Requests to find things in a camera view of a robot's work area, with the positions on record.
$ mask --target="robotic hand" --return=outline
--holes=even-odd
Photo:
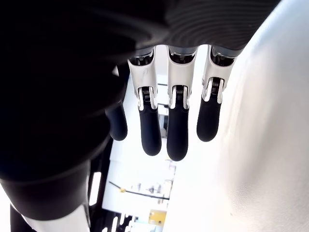
[[[235,58],[278,0],[103,1],[96,6],[4,7],[1,27],[0,182],[37,232],[87,232],[90,160],[111,136],[123,140],[128,60],[148,155],[161,149],[154,47],[169,49],[168,154],[188,148],[198,46],[210,44],[197,134],[217,133],[222,92]],[[152,9],[155,14],[145,14]]]
[[[182,160],[188,150],[189,98],[192,93],[197,49],[198,47],[168,46],[167,151],[174,161]],[[209,45],[197,121],[197,135],[204,142],[212,140],[218,131],[222,92],[227,86],[234,61],[240,53],[241,50]],[[152,47],[138,51],[136,56],[128,60],[140,112],[142,146],[150,156],[157,155],[161,150],[154,59],[155,49]]]

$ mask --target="ribbed black surface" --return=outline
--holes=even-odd
[[[169,109],[167,151],[173,161],[181,161],[187,154],[188,116],[189,110],[185,110],[180,104]]]
[[[167,13],[166,43],[243,49],[279,0],[182,0]]]
[[[221,104],[218,104],[216,98],[210,98],[209,101],[201,99],[197,119],[197,136],[203,142],[212,140],[219,127]]]
[[[127,136],[127,124],[122,101],[105,110],[105,114],[111,124],[111,137],[117,141],[124,140]]]
[[[162,146],[158,109],[144,105],[144,109],[140,111],[140,133],[145,153],[150,156],[157,155]]]

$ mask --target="black fingertip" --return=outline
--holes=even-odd
[[[219,127],[221,104],[217,98],[210,98],[209,101],[201,99],[197,119],[197,136],[203,142],[209,142],[216,136]]]
[[[145,153],[149,156],[157,155],[162,146],[158,109],[144,105],[144,109],[140,111],[140,132]]]
[[[188,151],[188,115],[180,104],[169,109],[167,151],[173,161],[181,161]]]
[[[110,135],[114,140],[122,141],[127,136],[126,115],[122,101],[113,107],[105,110],[105,114],[110,121]]]

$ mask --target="robotic finger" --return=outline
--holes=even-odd
[[[158,119],[155,49],[143,49],[128,60],[140,113],[141,143],[146,154],[157,155],[162,146]]]
[[[241,51],[231,51],[208,45],[202,99],[197,119],[197,135],[209,142],[217,134],[222,103],[222,92],[227,86],[236,57]]]

